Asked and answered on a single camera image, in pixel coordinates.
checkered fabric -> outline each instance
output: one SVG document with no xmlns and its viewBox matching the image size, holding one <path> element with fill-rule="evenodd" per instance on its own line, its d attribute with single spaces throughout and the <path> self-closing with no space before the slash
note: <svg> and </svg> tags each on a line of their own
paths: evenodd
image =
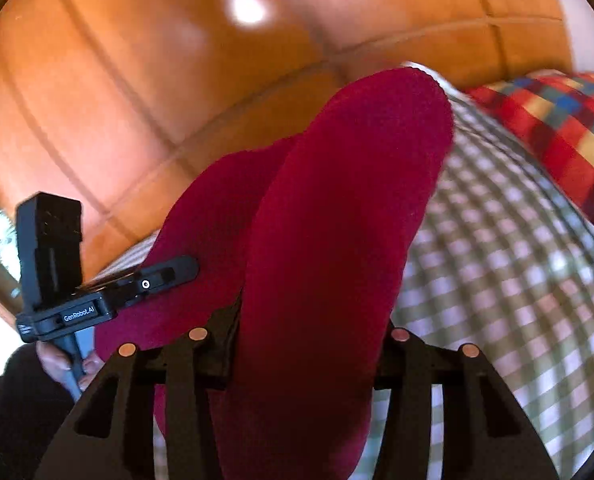
<svg viewBox="0 0 594 480">
<path fill-rule="evenodd" d="M 522 139 L 594 224 L 594 73 L 522 77 L 469 93 Z"/>
<path fill-rule="evenodd" d="M 455 146 L 411 246 L 392 320 L 428 344 L 479 345 L 568 480 L 594 449 L 594 227 L 512 135 L 467 98 L 451 102 Z M 143 259 L 153 242 L 114 270 Z M 433 387 L 433 480 L 442 471 L 442 402 Z M 375 392 L 351 480 L 372 478 L 388 405 L 389 392 Z M 165 480 L 156 430 L 154 447 L 156 477 Z"/>
</svg>

hand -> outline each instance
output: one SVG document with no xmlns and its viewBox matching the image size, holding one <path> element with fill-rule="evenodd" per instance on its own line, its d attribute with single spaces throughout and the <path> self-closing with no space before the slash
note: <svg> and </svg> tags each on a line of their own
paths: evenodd
<svg viewBox="0 0 594 480">
<path fill-rule="evenodd" d="M 35 348 L 39 362 L 46 374 L 56 383 L 66 387 L 66 374 L 71 369 L 71 362 L 68 359 L 68 356 L 56 346 L 43 341 L 38 341 Z M 95 378 L 98 371 L 104 366 L 104 362 L 95 351 L 92 351 L 88 357 L 82 361 L 82 366 L 85 375 L 80 379 L 78 384 L 80 389 L 84 391 L 88 388 L 88 385 Z"/>
</svg>

screw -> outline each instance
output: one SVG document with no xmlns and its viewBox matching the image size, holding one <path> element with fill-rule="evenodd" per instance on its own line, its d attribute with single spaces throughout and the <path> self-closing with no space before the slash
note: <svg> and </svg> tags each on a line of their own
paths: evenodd
<svg viewBox="0 0 594 480">
<path fill-rule="evenodd" d="M 391 337 L 395 341 L 399 341 L 400 343 L 405 343 L 410 339 L 410 332 L 405 328 L 396 328 L 391 332 Z"/>
<path fill-rule="evenodd" d="M 122 357 L 130 357 L 137 351 L 137 347 L 133 343 L 124 343 L 119 347 L 119 354 Z"/>
<path fill-rule="evenodd" d="M 479 348 L 476 345 L 473 345 L 472 343 L 464 345 L 461 351 L 466 357 L 473 358 L 479 355 Z"/>
<path fill-rule="evenodd" d="M 193 341 L 203 341 L 208 336 L 208 330 L 206 330 L 203 326 L 198 326 L 188 332 L 188 337 L 191 338 Z"/>
</svg>

plaid pillow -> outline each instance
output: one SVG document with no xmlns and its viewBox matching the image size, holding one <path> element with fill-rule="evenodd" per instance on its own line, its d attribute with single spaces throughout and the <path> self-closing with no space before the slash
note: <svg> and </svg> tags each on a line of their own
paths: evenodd
<svg viewBox="0 0 594 480">
<path fill-rule="evenodd" d="M 527 76 L 468 93 L 526 144 L 594 224 L 594 73 Z"/>
</svg>

gingham blanket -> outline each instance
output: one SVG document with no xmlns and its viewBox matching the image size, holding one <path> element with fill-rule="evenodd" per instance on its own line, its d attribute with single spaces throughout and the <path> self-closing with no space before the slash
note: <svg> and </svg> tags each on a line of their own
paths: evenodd
<svg viewBox="0 0 594 480">
<path fill-rule="evenodd" d="M 568 480 L 594 449 L 594 227 L 516 139 L 448 93 L 455 144 L 410 248 L 392 320 L 428 344 L 479 345 Z M 139 263 L 153 242 L 111 270 Z M 388 402 L 387 390 L 375 392 L 351 480 L 372 478 Z M 436 386 L 432 480 L 441 478 L 442 420 Z M 163 480 L 165 443 L 156 430 L 154 443 Z"/>
</svg>

